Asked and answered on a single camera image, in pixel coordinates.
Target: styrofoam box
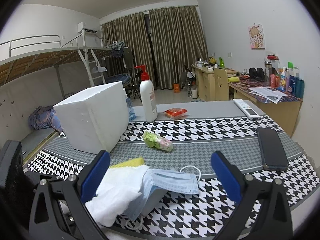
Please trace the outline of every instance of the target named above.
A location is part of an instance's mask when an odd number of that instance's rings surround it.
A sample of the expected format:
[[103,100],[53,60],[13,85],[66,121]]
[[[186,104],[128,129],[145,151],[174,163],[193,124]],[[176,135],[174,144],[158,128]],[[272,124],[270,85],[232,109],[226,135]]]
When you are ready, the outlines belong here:
[[128,126],[122,82],[87,88],[54,106],[74,149],[111,152]]

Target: green bottle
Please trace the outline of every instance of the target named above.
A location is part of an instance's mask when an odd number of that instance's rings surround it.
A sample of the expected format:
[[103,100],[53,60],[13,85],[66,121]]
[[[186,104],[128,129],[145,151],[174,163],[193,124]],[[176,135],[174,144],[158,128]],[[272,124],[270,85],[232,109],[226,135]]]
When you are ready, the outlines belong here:
[[224,62],[223,62],[222,57],[219,57],[219,60],[220,60],[220,67],[219,68],[224,68]]

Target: air conditioner remote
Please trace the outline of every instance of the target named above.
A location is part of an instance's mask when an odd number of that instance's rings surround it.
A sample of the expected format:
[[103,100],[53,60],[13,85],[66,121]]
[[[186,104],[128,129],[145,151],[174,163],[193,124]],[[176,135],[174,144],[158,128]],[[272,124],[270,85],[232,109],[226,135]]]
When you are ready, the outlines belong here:
[[246,102],[242,99],[233,99],[233,102],[244,112],[244,114],[250,119],[260,118],[258,115]]

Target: wall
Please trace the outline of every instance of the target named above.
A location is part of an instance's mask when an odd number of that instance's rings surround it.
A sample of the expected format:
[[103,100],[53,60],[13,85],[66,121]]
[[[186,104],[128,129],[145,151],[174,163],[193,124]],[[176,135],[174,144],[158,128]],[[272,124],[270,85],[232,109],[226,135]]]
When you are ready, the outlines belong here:
[[[82,21],[89,27],[100,29],[99,19],[84,13],[49,5],[20,5],[3,29],[0,43],[27,36],[57,34],[61,37],[63,45],[78,35],[77,24]],[[22,42],[17,41],[12,43],[12,46],[52,40],[59,39],[33,38]],[[86,41],[88,46],[100,47],[100,40],[95,36],[87,36]],[[81,38],[78,40],[78,45],[82,46]],[[47,43],[23,47],[13,50],[12,56],[58,46],[60,46],[58,43]],[[8,44],[0,46],[0,60],[9,57],[8,49]],[[90,86],[82,62],[61,65],[60,76],[66,94]],[[27,123],[28,117],[39,105],[54,105],[61,100],[62,95],[53,67],[28,74],[1,86],[0,147],[7,139],[21,140],[28,135],[30,132]]]
[[[105,17],[102,17],[100,19],[100,24],[103,24],[103,23],[118,19],[120,17],[129,15],[129,14],[141,12],[141,11],[148,11],[148,10],[151,10],[151,9],[162,8],[162,7],[188,6],[188,5],[198,5],[198,1],[197,0],[168,0],[168,1],[158,2],[158,3],[146,4],[146,5],[138,6],[138,7],[135,7],[135,8],[130,8],[130,9],[118,11],[118,12],[115,12],[115,13],[111,13],[111,14],[105,16]],[[200,21],[201,21],[199,8],[197,8],[197,11],[198,11],[198,14],[199,14],[199,17],[200,17]]]
[[[263,67],[267,51],[282,65],[292,61],[305,80],[305,93],[293,139],[320,166],[320,34],[299,0],[198,0],[208,54],[223,57],[226,67],[243,71]],[[265,50],[251,50],[248,27],[261,23]]]

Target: wooden desk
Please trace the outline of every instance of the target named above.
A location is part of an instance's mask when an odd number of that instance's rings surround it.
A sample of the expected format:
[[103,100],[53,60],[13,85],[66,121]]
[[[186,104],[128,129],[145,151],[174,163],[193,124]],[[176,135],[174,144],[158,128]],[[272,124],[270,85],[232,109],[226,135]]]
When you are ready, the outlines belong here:
[[[205,101],[215,101],[214,71],[208,71],[207,67],[191,65],[196,74],[198,96]],[[226,69],[228,75],[236,74],[235,70]]]
[[302,99],[295,96],[288,95],[282,97],[281,100],[275,104],[269,100],[257,95],[250,94],[248,87],[263,86],[263,83],[250,81],[240,81],[237,83],[229,83],[229,89],[235,91],[234,98],[241,98],[243,100],[250,100],[267,115],[269,115],[281,128],[289,135],[292,136],[295,124],[298,118]]

